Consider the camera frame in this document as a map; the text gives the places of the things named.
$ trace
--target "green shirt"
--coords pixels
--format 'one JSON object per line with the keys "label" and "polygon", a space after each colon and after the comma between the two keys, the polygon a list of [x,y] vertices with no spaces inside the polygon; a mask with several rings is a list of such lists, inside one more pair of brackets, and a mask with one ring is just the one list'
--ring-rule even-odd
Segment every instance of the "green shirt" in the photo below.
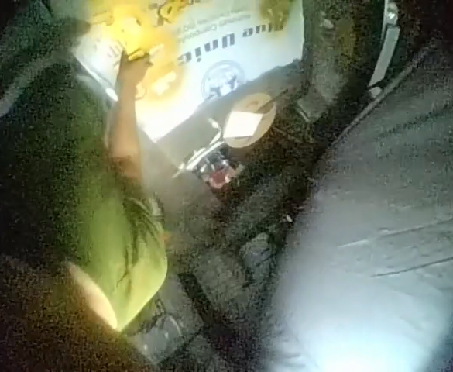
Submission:
{"label": "green shirt", "polygon": [[108,161],[105,116],[73,69],[56,64],[0,119],[0,246],[7,240],[5,253],[34,264],[81,267],[122,330],[157,293],[167,263],[163,227]]}

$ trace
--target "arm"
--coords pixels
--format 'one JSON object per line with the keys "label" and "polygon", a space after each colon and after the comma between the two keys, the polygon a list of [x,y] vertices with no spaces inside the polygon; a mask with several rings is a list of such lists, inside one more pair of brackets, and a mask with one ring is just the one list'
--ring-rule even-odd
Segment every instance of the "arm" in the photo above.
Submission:
{"label": "arm", "polygon": [[121,174],[137,184],[142,180],[142,161],[136,122],[136,85],[150,66],[144,57],[133,62],[123,54],[118,74],[118,101],[108,123],[108,152]]}

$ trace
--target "white sign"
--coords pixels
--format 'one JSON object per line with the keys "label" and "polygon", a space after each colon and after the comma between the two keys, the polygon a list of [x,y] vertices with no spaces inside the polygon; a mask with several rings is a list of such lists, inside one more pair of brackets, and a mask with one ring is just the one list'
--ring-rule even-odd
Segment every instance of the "white sign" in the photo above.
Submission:
{"label": "white sign", "polygon": [[[177,61],[184,69],[180,87],[172,96],[161,101],[144,98],[136,103],[139,125],[154,141],[188,119],[207,100],[220,98],[302,57],[302,1],[296,0],[283,29],[275,29],[261,17],[261,1],[202,0],[186,7],[172,23],[159,17],[164,0],[149,6],[156,12],[156,24],[177,38]],[[108,88],[115,83],[122,48],[108,37],[105,27],[93,26],[74,54]]]}

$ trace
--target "gray fabric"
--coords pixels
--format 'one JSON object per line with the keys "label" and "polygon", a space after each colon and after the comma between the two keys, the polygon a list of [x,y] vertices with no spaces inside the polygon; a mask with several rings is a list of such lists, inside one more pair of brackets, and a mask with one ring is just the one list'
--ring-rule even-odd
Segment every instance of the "gray fabric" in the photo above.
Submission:
{"label": "gray fabric", "polygon": [[438,46],[319,164],[263,370],[440,370],[453,339],[453,60]]}
{"label": "gray fabric", "polygon": [[[48,67],[53,66],[56,62],[59,62],[59,57],[56,55],[40,58],[33,61],[28,67],[19,72],[19,75],[6,89],[4,95],[0,100],[0,118],[6,115],[16,103],[20,95],[25,89],[32,83],[41,73]],[[90,90],[94,96],[97,96],[101,101],[101,106],[108,112],[108,99],[101,90],[101,86],[89,76],[88,74],[78,74],[76,76],[77,81],[82,83],[86,89]]]}
{"label": "gray fabric", "polygon": [[35,43],[35,36],[52,18],[42,0],[30,0],[8,22],[0,36],[0,69],[2,64]]}

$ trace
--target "logo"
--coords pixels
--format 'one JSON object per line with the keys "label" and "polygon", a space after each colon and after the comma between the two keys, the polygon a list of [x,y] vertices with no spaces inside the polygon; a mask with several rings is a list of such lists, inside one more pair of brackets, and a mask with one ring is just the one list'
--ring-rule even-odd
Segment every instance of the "logo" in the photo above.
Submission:
{"label": "logo", "polygon": [[224,60],[214,64],[204,75],[202,95],[206,101],[224,97],[245,83],[245,73],[236,62]]}
{"label": "logo", "polygon": [[157,11],[159,17],[157,25],[162,26],[164,23],[173,23],[189,5],[207,2],[208,0],[166,0],[164,2],[161,0],[160,2],[150,2],[148,8],[150,11]]}

